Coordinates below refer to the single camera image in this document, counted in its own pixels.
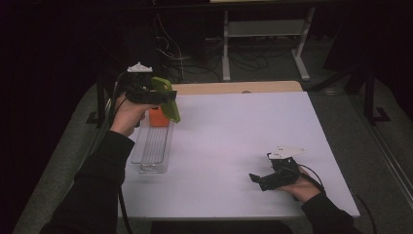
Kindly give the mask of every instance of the white table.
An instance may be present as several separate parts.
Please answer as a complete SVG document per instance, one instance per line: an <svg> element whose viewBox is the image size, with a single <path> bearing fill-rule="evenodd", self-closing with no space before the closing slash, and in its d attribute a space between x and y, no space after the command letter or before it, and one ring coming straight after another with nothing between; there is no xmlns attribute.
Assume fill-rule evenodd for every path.
<svg viewBox="0 0 413 234"><path fill-rule="evenodd" d="M248 176L273 172L266 154L278 144L306 148L297 163L318 173L340 209L359 216L307 93L190 95L176 101L181 122L173 129L168 171L140 174L127 164L123 191L129 217L301 217L301 204L290 195L262 192Z"/></svg>

